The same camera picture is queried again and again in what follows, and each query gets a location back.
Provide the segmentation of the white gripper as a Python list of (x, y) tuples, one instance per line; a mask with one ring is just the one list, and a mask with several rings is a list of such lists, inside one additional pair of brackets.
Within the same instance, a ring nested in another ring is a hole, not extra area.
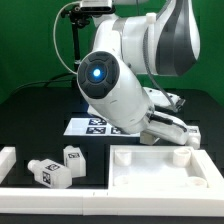
[(140, 142), (153, 145), (159, 139), (184, 145), (189, 138), (188, 126), (179, 118), (155, 112), (147, 115), (147, 128), (140, 133)]

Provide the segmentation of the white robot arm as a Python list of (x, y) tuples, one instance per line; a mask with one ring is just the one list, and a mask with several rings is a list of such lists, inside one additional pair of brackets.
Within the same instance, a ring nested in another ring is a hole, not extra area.
[(90, 114), (125, 133), (146, 132), (183, 145), (189, 138), (188, 127), (156, 111), (137, 76), (181, 76), (199, 54), (192, 0), (166, 0), (157, 14), (103, 20), (92, 51), (78, 68), (78, 87)]

